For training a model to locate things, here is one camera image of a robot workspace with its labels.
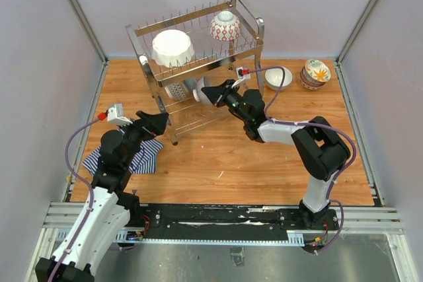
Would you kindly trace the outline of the grey striped bowl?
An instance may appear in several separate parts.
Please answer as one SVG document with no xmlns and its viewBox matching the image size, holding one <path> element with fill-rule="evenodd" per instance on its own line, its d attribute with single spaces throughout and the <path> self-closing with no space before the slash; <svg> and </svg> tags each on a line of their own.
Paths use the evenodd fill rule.
<svg viewBox="0 0 423 282">
<path fill-rule="evenodd" d="M 196 81 L 196 86 L 192 91 L 194 100 L 198 103 L 213 106 L 213 102 L 202 91 L 204 87 L 210 87 L 211 83 L 207 77 L 201 77 Z"/>
</svg>

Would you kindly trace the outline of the grey wave pattern bowl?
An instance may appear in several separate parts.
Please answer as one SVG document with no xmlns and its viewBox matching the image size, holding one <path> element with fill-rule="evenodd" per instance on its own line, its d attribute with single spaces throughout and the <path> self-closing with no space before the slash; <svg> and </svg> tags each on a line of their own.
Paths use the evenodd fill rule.
<svg viewBox="0 0 423 282">
<path fill-rule="evenodd" d="M 182 86 L 188 94 L 192 94 L 192 91 L 196 89 L 196 85 L 197 80 L 194 77 L 182 81 Z"/>
</svg>

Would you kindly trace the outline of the steel two-tier dish rack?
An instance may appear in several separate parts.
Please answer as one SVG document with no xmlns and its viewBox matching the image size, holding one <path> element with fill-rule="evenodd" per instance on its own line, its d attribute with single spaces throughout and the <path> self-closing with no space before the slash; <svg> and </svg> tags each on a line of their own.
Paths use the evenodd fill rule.
<svg viewBox="0 0 423 282">
<path fill-rule="evenodd" d="M 228 42 L 213 39 L 209 34 L 212 19 L 224 10 L 232 12 L 241 22 L 239 37 Z M 167 30 L 179 30 L 189 35 L 194 46 L 190 61 L 161 66 L 153 59 L 153 39 Z M 218 85 L 234 78 L 236 67 L 248 61 L 259 68 L 264 46 L 263 18 L 248 0 L 209 3 L 142 27 L 127 25 L 126 32 L 151 96 L 161 112 L 169 113 L 166 134 L 173 145 L 177 145 L 183 133 L 218 119 L 223 110 L 196 102 L 191 94 L 174 101 L 165 92 L 166 87 L 201 77 L 207 77 L 213 85 Z"/>
</svg>

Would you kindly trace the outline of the brown lattice pattern bowl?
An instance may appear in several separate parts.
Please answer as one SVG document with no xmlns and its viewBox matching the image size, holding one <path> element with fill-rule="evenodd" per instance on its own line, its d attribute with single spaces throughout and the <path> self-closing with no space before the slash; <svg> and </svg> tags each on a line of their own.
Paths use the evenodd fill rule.
<svg viewBox="0 0 423 282">
<path fill-rule="evenodd" d="M 181 101 L 186 99 L 186 93 L 180 83 L 173 83 L 165 87 L 165 92 L 169 98 Z"/>
</svg>

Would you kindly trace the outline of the plain white bowl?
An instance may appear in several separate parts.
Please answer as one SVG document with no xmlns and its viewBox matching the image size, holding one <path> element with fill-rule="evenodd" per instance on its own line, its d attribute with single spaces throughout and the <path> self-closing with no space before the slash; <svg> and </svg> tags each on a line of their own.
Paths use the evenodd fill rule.
<svg viewBox="0 0 423 282">
<path fill-rule="evenodd" d="M 282 83 L 282 90 L 288 88 L 292 81 L 293 76 L 291 71 L 286 67 L 283 67 L 284 70 L 279 68 L 268 69 L 265 72 L 265 81 L 267 86 L 272 90 L 278 90 Z"/>
</svg>

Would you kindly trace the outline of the grey leaf pattern bowl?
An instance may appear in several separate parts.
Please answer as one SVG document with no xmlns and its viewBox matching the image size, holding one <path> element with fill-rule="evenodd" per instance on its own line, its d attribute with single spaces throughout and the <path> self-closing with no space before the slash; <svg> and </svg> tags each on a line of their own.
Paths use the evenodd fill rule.
<svg viewBox="0 0 423 282">
<path fill-rule="evenodd" d="M 304 81 L 309 81 L 311 83 L 319 83 L 317 80 L 315 80 L 306 70 L 305 67 L 302 68 L 301 70 L 301 79 L 303 79 Z"/>
</svg>

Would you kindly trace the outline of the pink floral bowl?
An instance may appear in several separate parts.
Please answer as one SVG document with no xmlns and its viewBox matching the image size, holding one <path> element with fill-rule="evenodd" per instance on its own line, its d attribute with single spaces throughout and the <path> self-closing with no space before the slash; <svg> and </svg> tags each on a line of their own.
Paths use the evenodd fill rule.
<svg viewBox="0 0 423 282">
<path fill-rule="evenodd" d="M 325 77 L 321 77 L 318 73 L 312 71 L 309 72 L 306 69 L 303 69 L 300 73 L 301 84 L 309 89 L 309 90 L 316 90 L 327 82 L 325 81 Z"/>
</svg>

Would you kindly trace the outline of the black diamond pattern bowl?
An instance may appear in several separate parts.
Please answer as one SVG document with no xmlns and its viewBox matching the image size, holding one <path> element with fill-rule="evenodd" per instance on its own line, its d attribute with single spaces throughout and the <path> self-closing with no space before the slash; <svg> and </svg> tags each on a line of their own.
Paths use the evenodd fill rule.
<svg viewBox="0 0 423 282">
<path fill-rule="evenodd" d="M 309 81 L 304 81 L 303 79 L 301 80 L 301 84 L 308 90 L 317 90 L 323 86 L 323 83 L 311 83 Z"/>
</svg>

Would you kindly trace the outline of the orange green leaf bowl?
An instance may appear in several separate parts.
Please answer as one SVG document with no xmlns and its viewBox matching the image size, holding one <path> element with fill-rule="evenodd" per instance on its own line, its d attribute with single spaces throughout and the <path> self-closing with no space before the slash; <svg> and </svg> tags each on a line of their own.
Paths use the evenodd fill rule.
<svg viewBox="0 0 423 282">
<path fill-rule="evenodd" d="M 318 83 L 327 83 L 331 79 L 330 69 L 318 59 L 309 59 L 305 62 L 305 72 L 310 79 Z"/>
</svg>

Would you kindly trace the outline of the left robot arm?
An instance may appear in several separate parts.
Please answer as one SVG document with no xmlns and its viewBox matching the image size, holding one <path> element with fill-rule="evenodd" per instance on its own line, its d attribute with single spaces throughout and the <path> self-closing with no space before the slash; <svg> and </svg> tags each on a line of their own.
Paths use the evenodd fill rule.
<svg viewBox="0 0 423 282">
<path fill-rule="evenodd" d="M 89 195 L 69 234 L 49 258 L 35 267 L 38 281 L 94 281 L 96 270 L 124 226 L 141 220 L 139 197 L 124 190 L 132 175 L 130 164 L 141 144 L 164 134 L 167 112 L 136 113 L 131 120 L 108 110 L 98 116 L 118 126 L 100 139 L 98 166 Z"/>
</svg>

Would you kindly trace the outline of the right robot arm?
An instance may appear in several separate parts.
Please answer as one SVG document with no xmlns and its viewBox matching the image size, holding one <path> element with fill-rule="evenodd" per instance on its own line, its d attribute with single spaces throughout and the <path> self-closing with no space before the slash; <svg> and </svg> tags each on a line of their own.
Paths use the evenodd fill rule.
<svg viewBox="0 0 423 282">
<path fill-rule="evenodd" d="M 216 87 L 203 87 L 201 92 L 215 107 L 226 106 L 242 120 L 250 140 L 295 146 L 310 173 L 306 194 L 299 203 L 299 220 L 305 228 L 315 229 L 328 211 L 334 181 L 356 158 L 354 142 L 321 116 L 308 122 L 268 118 L 260 91 L 248 89 L 240 95 L 235 84 L 230 79 Z"/>
</svg>

